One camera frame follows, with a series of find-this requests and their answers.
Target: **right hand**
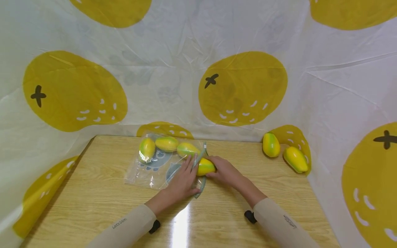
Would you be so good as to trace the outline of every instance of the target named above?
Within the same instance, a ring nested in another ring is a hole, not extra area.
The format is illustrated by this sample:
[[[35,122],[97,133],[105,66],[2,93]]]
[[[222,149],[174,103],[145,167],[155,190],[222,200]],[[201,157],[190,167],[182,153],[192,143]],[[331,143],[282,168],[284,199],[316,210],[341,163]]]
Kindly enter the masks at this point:
[[[234,187],[235,183],[239,182],[244,177],[229,161],[219,156],[209,156],[207,158],[214,163],[217,172],[206,174],[209,178],[216,180],[226,185]]]

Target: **black strap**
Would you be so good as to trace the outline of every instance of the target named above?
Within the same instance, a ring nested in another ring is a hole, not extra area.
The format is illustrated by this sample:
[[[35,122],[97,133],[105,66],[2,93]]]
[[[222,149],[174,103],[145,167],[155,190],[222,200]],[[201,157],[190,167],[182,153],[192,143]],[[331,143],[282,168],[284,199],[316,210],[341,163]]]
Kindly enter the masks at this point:
[[[153,227],[152,229],[150,229],[149,233],[150,234],[154,233],[155,231],[157,231],[157,229],[160,228],[160,226],[161,226],[160,222],[158,220],[155,220],[153,223]]]
[[[258,221],[255,219],[254,213],[251,212],[251,211],[249,211],[249,210],[245,211],[244,216],[245,216],[245,217],[247,218],[247,220],[249,220],[249,222],[251,222],[252,224],[255,224],[256,222],[258,222]]]

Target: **forearm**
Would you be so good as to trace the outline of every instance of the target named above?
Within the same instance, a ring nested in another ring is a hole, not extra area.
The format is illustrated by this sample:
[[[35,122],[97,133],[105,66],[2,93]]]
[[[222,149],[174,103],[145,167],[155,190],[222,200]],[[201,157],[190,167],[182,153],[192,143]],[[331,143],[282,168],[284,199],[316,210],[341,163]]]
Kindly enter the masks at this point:
[[[151,230],[156,216],[172,204],[172,197],[165,190],[161,190],[145,204],[133,209],[125,217],[105,229],[87,247],[130,248]]]
[[[254,206],[261,200],[267,198],[248,178],[241,176],[239,180],[232,185],[248,202],[249,206],[253,209]]]
[[[263,194],[248,178],[242,177],[233,187],[254,210],[254,217],[283,248],[318,247],[309,234],[287,212]]]
[[[253,209],[255,219],[281,247],[319,247],[310,235],[272,199],[263,199]]]
[[[144,204],[133,209],[96,236],[87,248],[130,248],[156,220],[155,214]]]

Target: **yellow orange graphic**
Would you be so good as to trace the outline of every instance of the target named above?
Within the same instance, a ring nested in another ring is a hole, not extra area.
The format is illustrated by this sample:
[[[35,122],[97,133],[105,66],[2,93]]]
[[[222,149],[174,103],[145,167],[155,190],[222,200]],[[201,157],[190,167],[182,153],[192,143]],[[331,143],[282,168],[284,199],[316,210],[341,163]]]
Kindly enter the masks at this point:
[[[255,124],[280,104],[287,81],[287,72],[275,57],[244,52],[207,69],[200,81],[198,99],[205,117],[216,124]]]
[[[127,97],[116,78],[102,66],[66,51],[33,59],[25,71],[23,91],[33,112],[64,132],[114,124],[127,114]]]
[[[273,133],[277,137],[280,144],[293,146],[298,148],[303,153],[309,167],[305,174],[309,175],[310,171],[312,170],[311,153],[309,143],[304,137],[302,131],[293,125],[284,125],[271,130],[270,133]]]
[[[341,30],[372,27],[397,16],[395,0],[310,0],[312,18]]]
[[[143,19],[152,3],[151,0],[70,0],[89,18],[100,24],[124,28]]]
[[[342,190],[350,215],[371,247],[397,246],[397,122],[368,133],[346,160]]]
[[[194,139],[193,135],[185,128],[165,121],[155,121],[139,127],[137,137],[142,137],[144,132],[158,133],[178,138]]]
[[[26,191],[22,202],[22,216],[13,225],[15,233],[25,238],[62,184],[78,156],[66,159],[41,175]]]

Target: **black cross mark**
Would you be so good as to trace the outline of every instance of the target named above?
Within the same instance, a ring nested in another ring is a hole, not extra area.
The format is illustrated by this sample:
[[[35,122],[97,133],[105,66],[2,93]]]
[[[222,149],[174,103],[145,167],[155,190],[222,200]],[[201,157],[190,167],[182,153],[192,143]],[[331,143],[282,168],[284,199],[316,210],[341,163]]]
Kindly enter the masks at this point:
[[[204,89],[206,89],[210,84],[216,84],[215,78],[219,77],[219,75],[216,73],[214,75],[212,75],[211,77],[207,77],[205,80],[207,81],[207,83],[205,84]]]
[[[31,99],[36,99],[37,105],[41,108],[41,99],[46,98],[44,93],[41,93],[41,85],[36,86],[35,93],[30,96]]]
[[[383,132],[385,136],[374,138],[375,142],[383,142],[383,147],[387,150],[390,148],[390,143],[397,143],[397,136],[390,135],[388,130]]]

